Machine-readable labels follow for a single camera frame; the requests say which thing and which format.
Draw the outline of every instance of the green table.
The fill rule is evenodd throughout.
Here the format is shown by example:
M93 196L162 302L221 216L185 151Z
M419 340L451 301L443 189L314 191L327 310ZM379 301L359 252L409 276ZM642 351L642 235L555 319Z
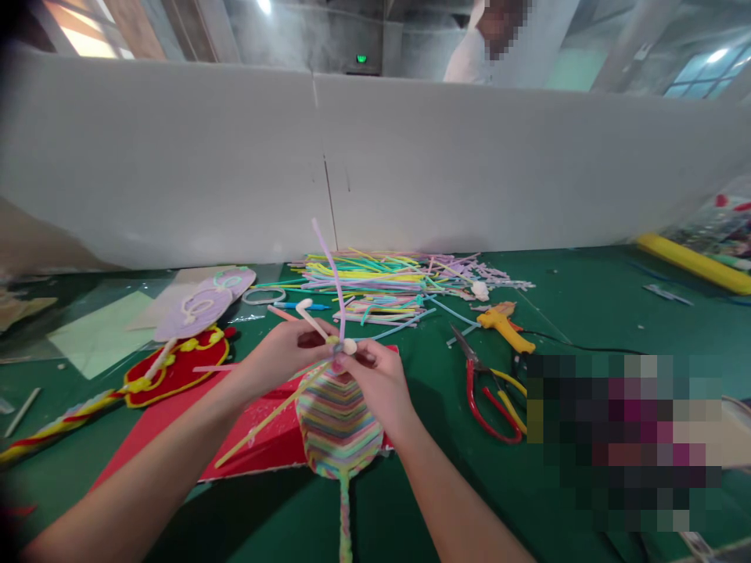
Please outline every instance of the green table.
M708 365L722 372L724 393L751 396L745 374L749 358L743 356L748 350L751 310L729 303L719 290L676 268L631 247L488 253L483 259L514 279L537 284L529 292L497 289L491 296L494 303L516 301L514 321L524 328L585 346L656 354L714 354ZM669 302L645 291L643 285L660 282L630 262L694 284L695 289L661 286L690 299L695 306ZM55 291L62 306L102 283L150 280L153 289L160 289L173 275L69 275L59 278ZM279 275L282 280L292 277L286 267ZM49 295L50 288L45 287L47 293L32 290L31 294ZM317 296L315 301L331 304L330 296ZM475 315L460 299L448 297L442 302L466 317ZM417 328L382 341L399 346L415 408L449 458L540 561L640 561L634 544L625 536L586 530L591 515L570 508L570 491L555 488L556 470L543 464L539 446L504 446L478 426L465 397L464 357L457 346L449 350L445 345L452 336L449 321L461 324L438 310ZM241 334L235 342L235 358L245 357L277 323L278 319L269 315L234 324ZM372 325L347 326L347 335L352 337L382 331ZM554 342L530 340L538 345L540 354L574 352ZM510 348L498 333L475 331L469 341L491 366L509 366ZM136 353L131 363L148 353ZM0 366L0 396L15 405L34 387L44 388L16 437L33 432L76 402L119 385L126 370L123 366L87 381L72 367L58 370L59 363L51 359ZM25 521L25 540L86 494L140 415L140 411L124 407L114 409L9 472L6 485L15 491L14 504L38 505ZM737 522L714 536L706 534L711 544L727 545L749 535L750 483L751 476L737 472L724 476L724 502ZM437 559L396 455L378 460L358 476L352 494L354 550L359 561ZM151 558L332 561L338 553L338 505L338 484L305 468L200 485L167 527ZM676 534L650 535L647 543L657 561L689 555Z

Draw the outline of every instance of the white partition board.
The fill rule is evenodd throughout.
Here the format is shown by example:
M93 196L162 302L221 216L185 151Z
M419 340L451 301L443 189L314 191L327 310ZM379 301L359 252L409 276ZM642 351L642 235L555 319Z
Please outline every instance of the white partition board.
M0 196L118 267L274 262L334 244L310 74L24 53Z
M599 246L661 228L749 162L712 102L315 76L340 248Z

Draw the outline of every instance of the left hand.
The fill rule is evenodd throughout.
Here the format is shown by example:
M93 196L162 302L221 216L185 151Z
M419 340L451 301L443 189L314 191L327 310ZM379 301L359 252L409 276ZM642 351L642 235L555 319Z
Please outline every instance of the left hand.
M316 321L328 334L339 334L339 329L326 321ZM306 366L332 355L333 346L326 344L307 321L285 321L276 325L217 387L246 405L289 381Z

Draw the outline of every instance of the purple foam shape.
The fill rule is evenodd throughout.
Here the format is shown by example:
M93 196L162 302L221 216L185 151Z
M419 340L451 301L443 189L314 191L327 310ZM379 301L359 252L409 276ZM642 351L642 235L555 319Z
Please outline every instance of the purple foam shape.
M203 288L204 281L196 292L181 301L164 316L154 332L154 340L167 342L171 339L192 338L215 323L235 300L231 289L211 286Z
M223 285L232 291L232 301L238 299L256 281L256 273L248 267L228 268L212 278L207 278L198 286L199 290Z

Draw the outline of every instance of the red felt decoration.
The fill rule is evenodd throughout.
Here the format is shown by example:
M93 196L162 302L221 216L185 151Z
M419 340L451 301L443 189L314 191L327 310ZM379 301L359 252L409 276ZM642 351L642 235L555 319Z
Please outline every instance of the red felt decoration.
M215 372L193 373L193 368L204 365L219 365L224 362L229 354L228 339L234 336L236 332L237 329L233 327L222 331L214 325L192 339L178 340L171 351L174 362L156 373L151 388L136 393L128 393L125 397L126 403L130 408L145 407L186 391L209 378ZM221 335L221 337L216 340L217 337L214 335ZM214 336L215 342L211 342L212 336ZM162 349L159 348L151 356L133 366L125 374L125 383L128 384L143 377Z

